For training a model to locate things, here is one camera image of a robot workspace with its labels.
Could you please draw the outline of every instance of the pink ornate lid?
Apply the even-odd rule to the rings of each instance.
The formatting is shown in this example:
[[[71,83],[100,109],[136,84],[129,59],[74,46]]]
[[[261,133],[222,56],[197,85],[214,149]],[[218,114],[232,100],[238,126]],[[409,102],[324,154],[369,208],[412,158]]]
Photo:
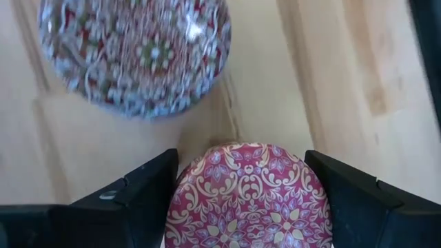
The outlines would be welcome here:
[[[274,145],[210,149],[185,169],[170,205],[165,246],[331,247],[326,193],[299,158]]]
[[[39,28],[68,89],[127,116],[195,104],[231,43],[225,0],[43,0]]]

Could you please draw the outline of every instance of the decorative medallion pattern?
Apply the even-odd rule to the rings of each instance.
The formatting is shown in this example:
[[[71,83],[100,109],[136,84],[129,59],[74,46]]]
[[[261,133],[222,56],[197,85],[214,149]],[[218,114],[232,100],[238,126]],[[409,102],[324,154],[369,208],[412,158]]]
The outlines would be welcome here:
[[[231,43],[225,0],[43,0],[39,29],[68,89],[126,116],[198,102]]]
[[[166,247],[331,247],[330,208],[320,181],[275,145],[211,148],[178,183]]]

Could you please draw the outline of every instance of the floral design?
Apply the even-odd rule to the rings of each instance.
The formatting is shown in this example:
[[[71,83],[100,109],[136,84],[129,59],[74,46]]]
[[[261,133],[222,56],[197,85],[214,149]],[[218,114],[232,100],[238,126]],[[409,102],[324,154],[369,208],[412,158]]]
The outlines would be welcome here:
[[[231,43],[225,0],[43,0],[39,18],[43,50],[68,88],[126,116],[198,102]]]
[[[166,247],[331,247],[322,185],[279,147],[214,147],[179,182],[167,215]]]

